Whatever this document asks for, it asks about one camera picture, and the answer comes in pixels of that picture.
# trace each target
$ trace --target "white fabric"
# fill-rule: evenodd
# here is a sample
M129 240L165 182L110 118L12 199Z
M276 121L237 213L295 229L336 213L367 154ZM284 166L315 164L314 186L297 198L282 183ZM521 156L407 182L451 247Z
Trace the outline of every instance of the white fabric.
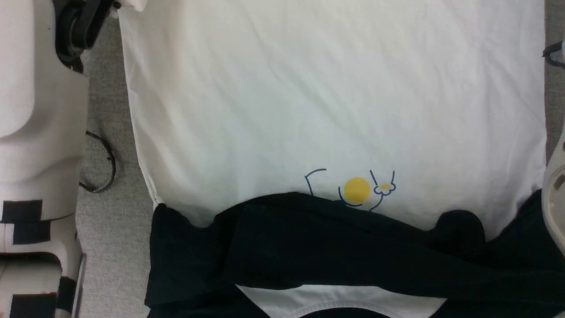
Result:
M120 23L150 195L196 225L300 191L421 229L468 209L492 239L542 185L543 0L167 0ZM317 291L283 296L352 293Z
M360 308L390 318L428 318L445 299L391 293L373 286L304 285L287 290L240 290L271 318L300 318L333 308Z

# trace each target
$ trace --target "black fabric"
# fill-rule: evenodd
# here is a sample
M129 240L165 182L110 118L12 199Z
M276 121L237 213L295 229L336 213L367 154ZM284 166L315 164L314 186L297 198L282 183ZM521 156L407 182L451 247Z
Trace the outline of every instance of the black fabric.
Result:
M304 318L344 318L344 317L355 317L355 318L390 318L388 316L381 315L380 313L372 312L370 310L359 309L359 308L333 308L320 310L317 312L310 313Z
M553 317L565 310L565 260L545 229L540 192L489 243L479 219L466 211L444 213L433 230L422 231L291 193L250 200L197 228L158 206L146 296L150 317L192 317L197 311L265 317L231 289L234 284L379 286L448 298L434 318ZM218 313L227 302L245 314Z

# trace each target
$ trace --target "printed graphic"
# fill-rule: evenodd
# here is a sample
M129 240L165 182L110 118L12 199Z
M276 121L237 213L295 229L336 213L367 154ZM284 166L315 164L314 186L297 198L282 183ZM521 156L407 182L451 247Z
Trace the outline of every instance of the printed graphic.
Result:
M312 184L309 178L316 173L323 173L327 171L328 169L325 168L316 169L304 176L304 178L306 178L306 183L308 184L308 189L310 189L310 194L312 196L314 195L314 190L312 189ZM373 211L383 202L384 197L390 195L394 190L396 190L396 184L394 183L394 173L395 171L392 172L392 178L388 183L377 182L375 174L372 170L369 170L372 184L364 178L352 178L347 181L343 185L343 187L341 185L337 186L337 194L340 197L338 201L343 205L354 208L364 207L365 205L367 205L367 210ZM375 203L374 200L369 202L371 191L375 195L379 196L377 203Z

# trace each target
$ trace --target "white robot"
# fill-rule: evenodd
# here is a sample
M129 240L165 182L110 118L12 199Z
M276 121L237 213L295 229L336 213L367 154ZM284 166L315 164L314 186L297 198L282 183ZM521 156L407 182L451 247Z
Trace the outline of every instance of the white robot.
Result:
M79 315L86 255L75 211L88 105L80 54L111 10L143 2L0 0L0 318ZM544 56L559 65L550 53L560 49ZM564 207L565 134L544 183L546 223L563 252Z

